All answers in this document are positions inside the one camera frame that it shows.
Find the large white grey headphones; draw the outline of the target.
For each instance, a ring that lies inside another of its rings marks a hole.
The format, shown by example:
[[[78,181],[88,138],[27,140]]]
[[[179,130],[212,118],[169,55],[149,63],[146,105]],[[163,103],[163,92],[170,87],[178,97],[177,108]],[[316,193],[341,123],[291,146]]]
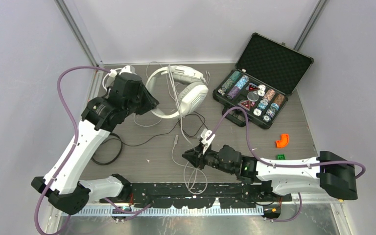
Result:
[[[157,69],[149,76],[145,84],[150,94],[153,94],[156,80],[165,74],[169,76],[171,84],[177,82],[186,87],[176,95],[176,112],[166,115],[159,108],[155,108],[151,110],[151,113],[163,119],[181,118],[193,113],[204,101],[209,91],[204,75],[191,67],[182,65]]]

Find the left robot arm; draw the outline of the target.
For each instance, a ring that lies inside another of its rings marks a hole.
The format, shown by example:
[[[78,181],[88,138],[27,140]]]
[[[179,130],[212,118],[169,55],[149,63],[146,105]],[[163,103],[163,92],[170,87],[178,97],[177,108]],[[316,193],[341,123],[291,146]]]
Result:
[[[117,125],[132,114],[151,111],[158,104],[140,76],[131,72],[118,74],[107,96],[87,103],[72,140],[54,167],[45,176],[35,177],[31,185],[68,215],[78,213],[88,202],[104,198],[126,202],[130,199],[131,184],[119,174],[97,180],[81,180],[80,176]]]

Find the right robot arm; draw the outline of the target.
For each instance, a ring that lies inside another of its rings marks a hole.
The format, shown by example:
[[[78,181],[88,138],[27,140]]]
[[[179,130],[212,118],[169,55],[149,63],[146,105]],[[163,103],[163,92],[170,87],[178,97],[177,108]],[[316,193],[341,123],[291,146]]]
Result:
[[[266,201],[292,193],[323,193],[342,200],[358,199],[355,163],[321,151],[318,157],[300,160],[257,159],[224,145],[219,151],[198,145],[182,157],[194,167],[212,167],[235,175],[244,184],[261,183]]]

